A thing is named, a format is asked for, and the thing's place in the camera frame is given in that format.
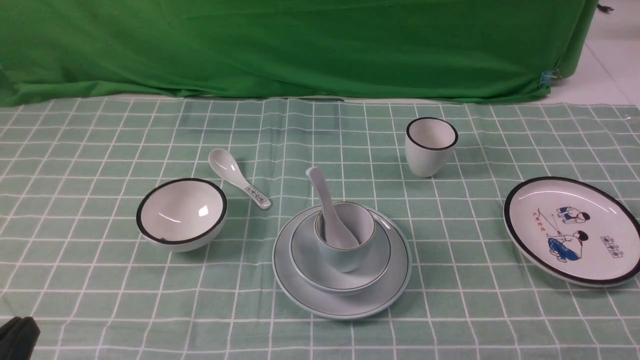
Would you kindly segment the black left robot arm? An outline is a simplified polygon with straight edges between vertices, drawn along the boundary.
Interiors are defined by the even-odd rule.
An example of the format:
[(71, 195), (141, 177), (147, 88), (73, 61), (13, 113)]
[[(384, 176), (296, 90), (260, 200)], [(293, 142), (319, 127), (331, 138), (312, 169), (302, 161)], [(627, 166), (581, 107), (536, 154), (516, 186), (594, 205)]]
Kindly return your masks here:
[(33, 317), (13, 317), (0, 328), (0, 358), (29, 360), (40, 334), (41, 329)]

